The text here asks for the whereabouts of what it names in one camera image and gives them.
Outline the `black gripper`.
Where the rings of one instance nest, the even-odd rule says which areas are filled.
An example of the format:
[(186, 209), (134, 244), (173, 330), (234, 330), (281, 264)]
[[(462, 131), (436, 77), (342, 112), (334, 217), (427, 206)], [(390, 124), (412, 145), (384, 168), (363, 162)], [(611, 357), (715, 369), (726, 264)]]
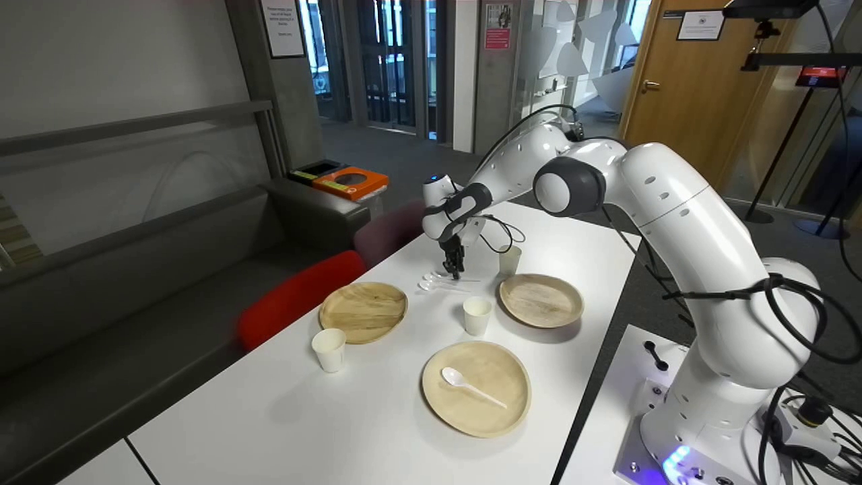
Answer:
[(464, 277), (464, 256), (450, 260), (455, 249), (464, 255), (462, 236), (466, 233), (466, 218), (450, 218), (440, 236), (440, 249), (444, 252), (443, 267), (444, 273), (454, 273), (455, 280)]

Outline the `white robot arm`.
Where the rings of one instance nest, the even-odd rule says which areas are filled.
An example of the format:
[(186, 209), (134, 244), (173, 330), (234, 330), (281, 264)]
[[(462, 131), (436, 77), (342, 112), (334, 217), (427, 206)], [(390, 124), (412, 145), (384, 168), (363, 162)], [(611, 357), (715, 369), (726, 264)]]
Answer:
[(530, 121), (466, 184), (423, 186), (423, 230), (464, 269), (462, 233), (498, 203), (530, 194), (552, 217), (622, 211), (668, 267), (696, 322), (696, 343), (666, 399), (639, 419), (639, 438), (668, 473), (697, 466), (744, 479), (761, 409), (801, 373), (824, 330), (816, 275), (763, 256), (712, 184), (664, 143), (580, 141)]

